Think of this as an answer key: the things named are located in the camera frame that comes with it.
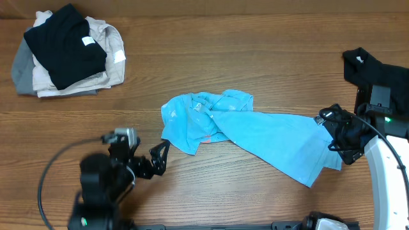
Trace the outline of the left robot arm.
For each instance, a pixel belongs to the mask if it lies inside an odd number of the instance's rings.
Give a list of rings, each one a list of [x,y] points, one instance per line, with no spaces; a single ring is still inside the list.
[[[80,163],[81,192],[68,222],[69,229],[130,230],[136,229],[133,220],[123,219],[120,203],[136,184],[136,179],[150,180],[166,171],[170,142],[163,141],[150,149],[151,158],[134,155],[140,139],[125,134],[102,137],[109,144],[109,154],[90,154]]]

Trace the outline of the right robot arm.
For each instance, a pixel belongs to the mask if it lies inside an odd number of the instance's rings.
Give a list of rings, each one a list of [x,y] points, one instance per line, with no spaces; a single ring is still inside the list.
[[[365,157],[371,173],[375,229],[408,229],[408,118],[394,114],[390,88],[357,91],[354,112],[339,104],[315,117],[346,165]]]

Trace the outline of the light blue t-shirt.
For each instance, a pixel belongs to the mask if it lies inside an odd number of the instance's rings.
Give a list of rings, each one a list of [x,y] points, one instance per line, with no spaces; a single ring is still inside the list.
[[[176,96],[161,107],[162,138],[189,155],[200,144],[231,141],[307,187],[323,168],[341,170],[323,125],[307,116],[256,112],[253,105],[251,94],[234,89]]]

